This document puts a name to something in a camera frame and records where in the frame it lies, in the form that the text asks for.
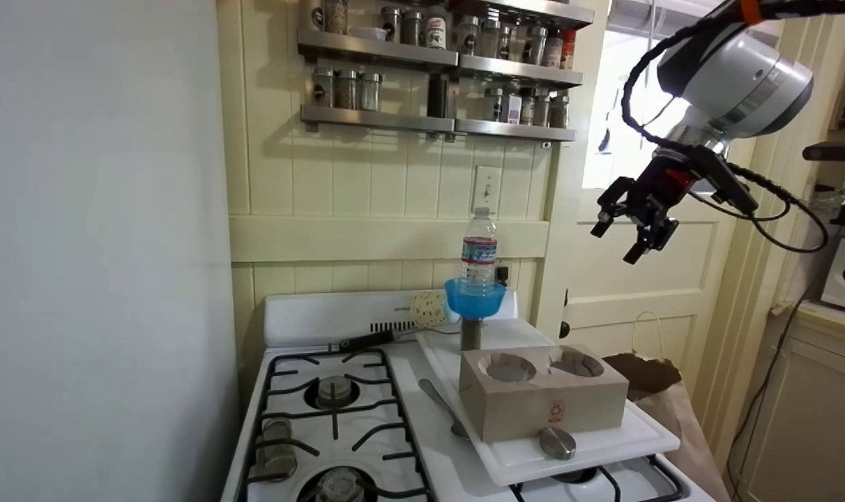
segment window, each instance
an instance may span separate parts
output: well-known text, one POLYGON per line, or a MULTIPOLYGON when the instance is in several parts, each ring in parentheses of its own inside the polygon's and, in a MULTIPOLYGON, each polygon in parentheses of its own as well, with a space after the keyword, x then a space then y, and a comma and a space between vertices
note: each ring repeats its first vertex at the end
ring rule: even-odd
MULTIPOLYGON (((651 47, 647 37, 609 30, 605 51, 601 62, 594 114, 588 128, 588 165, 583 186, 609 186, 617 177, 638 177, 654 154, 654 146, 641 140, 633 128, 622 124, 622 85, 630 66, 651 47)), ((655 135, 669 135, 669 128, 687 114, 683 101, 672 99, 658 86, 655 72, 641 75, 633 96, 633 114, 655 135)))
MULTIPOLYGON (((654 146, 622 124, 622 85, 645 51, 654 47, 654 39, 697 22, 714 5, 719 5, 719 0, 615 0, 594 89, 583 186, 602 191, 617 177, 638 177, 647 168, 654 146)), ((772 44, 779 30, 779 22, 765 22, 754 37, 772 44)), ((638 124, 647 124, 647 132, 669 135, 689 108, 687 101, 669 101, 655 82, 654 65, 651 72, 638 79, 633 114, 638 124)))

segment plastic bottle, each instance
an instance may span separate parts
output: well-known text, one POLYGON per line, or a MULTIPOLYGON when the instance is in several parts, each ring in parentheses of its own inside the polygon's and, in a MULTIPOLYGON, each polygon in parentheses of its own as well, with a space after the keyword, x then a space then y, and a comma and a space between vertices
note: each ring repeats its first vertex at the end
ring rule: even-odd
POLYGON ((485 291, 497 281, 497 252, 500 252, 500 237, 497 237, 497 223, 491 221, 489 207, 475 209, 475 221, 465 230, 464 237, 464 285, 470 292, 485 291))

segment beadboard wall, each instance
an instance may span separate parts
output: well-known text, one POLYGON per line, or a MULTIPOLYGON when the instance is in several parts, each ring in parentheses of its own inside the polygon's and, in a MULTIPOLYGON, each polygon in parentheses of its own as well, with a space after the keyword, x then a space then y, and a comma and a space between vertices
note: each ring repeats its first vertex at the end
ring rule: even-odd
MULTIPOLYGON (((454 276, 475 165, 502 174, 500 257, 511 264, 523 316, 535 313, 560 149, 337 126, 311 132, 298 121, 313 75, 292 37, 298 0, 219 0, 219 12, 242 383, 260 366, 265 295, 442 287, 454 276)), ((426 75, 386 69, 383 99, 386 112, 422 112, 426 75)))

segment white tray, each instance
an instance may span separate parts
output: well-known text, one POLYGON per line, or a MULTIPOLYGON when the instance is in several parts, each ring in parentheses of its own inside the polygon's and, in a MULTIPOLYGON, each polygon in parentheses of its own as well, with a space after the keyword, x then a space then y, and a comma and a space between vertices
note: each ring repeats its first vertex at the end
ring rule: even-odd
MULTIPOLYGON (((484 340, 484 350, 553 345, 556 344, 553 337, 535 331, 525 322, 485 322, 479 340, 484 340)), ((465 423, 471 443, 497 486, 531 483, 531 481, 556 476, 563 471, 580 471, 580 469, 620 462, 620 461, 645 457, 645 454, 655 454, 655 451, 672 451, 682 447, 682 440, 669 430, 665 430, 658 422, 654 422, 633 403, 626 403, 622 428, 574 433, 571 439, 578 440, 578 451, 570 461, 549 461, 538 449, 535 439, 484 443, 457 396, 460 337, 422 331, 419 344, 422 344, 426 362, 433 366, 438 390, 444 394, 449 407, 465 423)))

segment cabinet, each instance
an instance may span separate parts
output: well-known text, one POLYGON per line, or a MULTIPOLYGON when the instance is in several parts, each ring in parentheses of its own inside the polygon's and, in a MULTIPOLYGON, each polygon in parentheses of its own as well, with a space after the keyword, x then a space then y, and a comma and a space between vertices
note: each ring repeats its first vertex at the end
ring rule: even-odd
MULTIPOLYGON (((311 66, 337 66, 337 65, 376 65, 383 69, 411 69, 419 72, 419 79, 426 79, 433 72, 446 72, 460 92, 470 86, 479 86, 479 82, 506 82, 516 89, 538 89, 538 92, 570 92, 571 86, 583 85, 580 72, 560 69, 560 66, 543 66, 543 65, 525 65, 514 58, 495 58, 495 57, 475 57, 475 53, 457 53, 453 44, 446 51, 442 47, 424 47, 424 44, 400 44, 389 39, 369 37, 373 33, 372 26, 365 26, 365 37, 347 30, 347 33, 329 33, 313 26, 313 8, 316 0, 302 0, 298 8, 298 29, 297 29, 297 44, 311 66)), ((580 30, 587 29, 594 13, 588 8, 557 2, 557 0, 489 0, 491 8, 511 12, 516 19, 538 19, 549 29, 560 30, 580 30)), ((514 138, 514 140, 541 140, 541 143, 571 143, 574 132, 570 126, 553 128, 548 124, 531 126, 518 121, 491 121, 485 114, 465 112, 453 118, 426 118, 422 114, 389 114, 389 112, 365 112, 365 108, 334 108, 334 106, 319 106, 304 103, 302 121, 308 126, 362 126, 362 128, 392 128, 392 132, 424 132, 424 135, 477 135, 477 138, 514 138)))
POLYGON ((840 319, 845 316, 817 305, 807 305, 797 316, 755 422, 741 476, 744 499, 845 499, 845 322, 840 319))

